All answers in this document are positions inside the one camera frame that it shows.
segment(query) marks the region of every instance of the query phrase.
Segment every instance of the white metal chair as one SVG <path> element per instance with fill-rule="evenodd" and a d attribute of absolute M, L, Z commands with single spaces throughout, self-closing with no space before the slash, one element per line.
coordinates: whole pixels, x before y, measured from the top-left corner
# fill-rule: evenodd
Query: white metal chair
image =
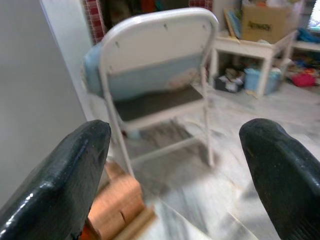
<path fill-rule="evenodd" d="M 203 8 L 183 8 L 129 18 L 113 27 L 102 40 L 99 73 L 110 115 L 112 133 L 134 176 L 122 131 L 131 132 L 203 109 L 208 164 L 210 149 L 205 64 L 217 35 L 218 21 Z M 198 73 L 203 95 L 192 86 L 168 91 Z M 194 144 L 189 138 L 138 159 L 161 156 Z"/>

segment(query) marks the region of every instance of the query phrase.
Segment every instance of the window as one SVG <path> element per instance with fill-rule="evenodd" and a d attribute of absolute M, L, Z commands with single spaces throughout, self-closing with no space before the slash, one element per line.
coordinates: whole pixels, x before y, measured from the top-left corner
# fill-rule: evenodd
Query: window
<path fill-rule="evenodd" d="M 311 31 L 320 31 L 320 0 L 316 0 L 308 23 Z"/>

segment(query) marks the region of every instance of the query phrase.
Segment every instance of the white wall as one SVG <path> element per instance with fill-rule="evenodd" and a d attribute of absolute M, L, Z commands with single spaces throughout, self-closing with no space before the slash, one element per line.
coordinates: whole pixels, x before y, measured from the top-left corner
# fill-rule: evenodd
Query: white wall
<path fill-rule="evenodd" d="M 71 76 L 87 120 L 93 120 L 88 95 L 82 86 L 82 59 L 92 47 L 82 0 L 40 0 Z"/>
<path fill-rule="evenodd" d="M 0 206 L 86 121 L 39 0 L 0 1 Z"/>

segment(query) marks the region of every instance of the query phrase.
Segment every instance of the chair seat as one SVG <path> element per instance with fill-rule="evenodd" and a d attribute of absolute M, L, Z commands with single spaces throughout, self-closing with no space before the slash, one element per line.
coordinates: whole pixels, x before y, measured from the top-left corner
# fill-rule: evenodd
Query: chair seat
<path fill-rule="evenodd" d="M 202 99 L 203 96 L 189 86 L 182 90 L 149 93 L 131 100 L 116 101 L 114 105 L 121 120 L 129 122 Z"/>

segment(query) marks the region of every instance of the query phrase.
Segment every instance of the blue container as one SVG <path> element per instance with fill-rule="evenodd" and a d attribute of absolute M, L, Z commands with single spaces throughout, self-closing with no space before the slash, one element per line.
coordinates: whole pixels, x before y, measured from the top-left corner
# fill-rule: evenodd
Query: blue container
<path fill-rule="evenodd" d="M 260 78 L 260 71 L 248 68 L 244 70 L 245 72 L 245 81 L 244 81 L 244 89 L 251 90 L 256 92 L 259 78 Z M 277 90 L 281 79 L 281 73 L 272 71 L 269 74 L 269 79 L 265 87 L 264 94 L 270 94 Z"/>

